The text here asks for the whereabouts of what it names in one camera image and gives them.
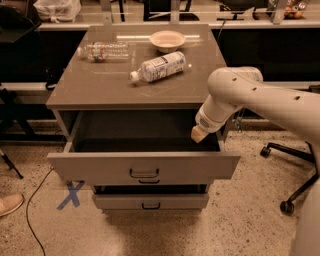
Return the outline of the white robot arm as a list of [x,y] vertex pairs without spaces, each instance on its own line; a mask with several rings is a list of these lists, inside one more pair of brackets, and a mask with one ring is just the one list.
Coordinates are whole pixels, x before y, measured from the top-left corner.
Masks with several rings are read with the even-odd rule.
[[[191,138],[202,141],[242,108],[251,110],[306,141],[320,168],[320,95],[267,85],[254,67],[224,67],[208,78],[209,95],[196,114]],[[320,256],[320,181],[314,175],[289,256]]]

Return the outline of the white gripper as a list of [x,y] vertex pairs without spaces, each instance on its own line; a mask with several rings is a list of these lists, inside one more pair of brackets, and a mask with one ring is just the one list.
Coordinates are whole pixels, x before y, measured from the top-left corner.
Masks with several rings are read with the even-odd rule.
[[207,137],[208,133],[217,132],[227,120],[225,113],[214,114],[210,116],[204,111],[204,107],[201,107],[196,114],[196,124],[191,131],[191,139],[196,143],[200,143],[204,138]]

